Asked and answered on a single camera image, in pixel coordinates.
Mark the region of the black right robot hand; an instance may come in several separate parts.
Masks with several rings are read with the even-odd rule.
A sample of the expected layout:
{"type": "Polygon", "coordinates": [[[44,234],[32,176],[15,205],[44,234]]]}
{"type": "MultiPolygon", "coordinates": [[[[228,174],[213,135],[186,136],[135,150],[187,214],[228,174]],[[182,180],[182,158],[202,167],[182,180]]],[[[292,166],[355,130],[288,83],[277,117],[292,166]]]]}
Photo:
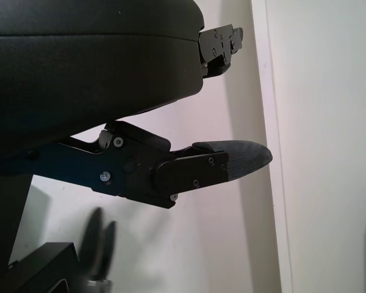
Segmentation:
{"type": "Polygon", "coordinates": [[[104,211],[96,208],[87,223],[78,260],[83,292],[111,292],[107,279],[115,250],[116,222],[104,224],[104,211]]]}

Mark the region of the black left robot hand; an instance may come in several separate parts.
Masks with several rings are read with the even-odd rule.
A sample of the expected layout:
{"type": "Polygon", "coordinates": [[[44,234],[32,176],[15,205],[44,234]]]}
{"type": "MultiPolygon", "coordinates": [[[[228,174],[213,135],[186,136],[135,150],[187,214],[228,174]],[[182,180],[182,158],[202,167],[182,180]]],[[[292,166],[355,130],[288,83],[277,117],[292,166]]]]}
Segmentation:
{"type": "Polygon", "coordinates": [[[0,176],[39,175],[169,209],[272,161],[256,142],[167,139],[126,123],[225,73],[243,29],[194,1],[0,1],[0,176]]]}

